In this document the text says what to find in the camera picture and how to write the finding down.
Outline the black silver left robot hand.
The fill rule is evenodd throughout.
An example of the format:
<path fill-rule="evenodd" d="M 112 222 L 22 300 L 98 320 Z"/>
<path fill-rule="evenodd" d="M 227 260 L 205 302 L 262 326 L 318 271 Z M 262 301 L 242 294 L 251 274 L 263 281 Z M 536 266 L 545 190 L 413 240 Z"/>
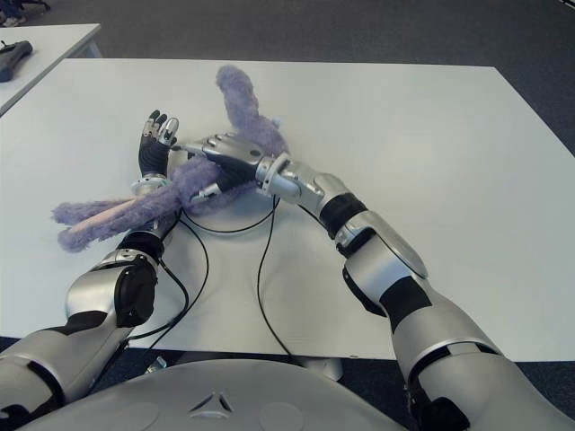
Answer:
<path fill-rule="evenodd" d="M 169 153 L 177 142 L 179 120 L 154 110 L 147 118 L 138 148 L 138 166 L 143 177 L 167 176 Z"/>

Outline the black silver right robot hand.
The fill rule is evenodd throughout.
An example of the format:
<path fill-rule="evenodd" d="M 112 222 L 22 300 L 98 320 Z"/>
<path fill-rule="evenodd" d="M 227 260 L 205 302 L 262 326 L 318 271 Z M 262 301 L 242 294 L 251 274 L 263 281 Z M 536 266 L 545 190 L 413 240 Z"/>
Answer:
<path fill-rule="evenodd" d="M 255 180 L 258 166 L 266 156 L 259 145 L 235 133 L 215 134 L 189 145 L 176 145 L 174 149 L 203 156 L 221 171 L 213 183 L 191 196 L 191 204 L 204 202 Z"/>

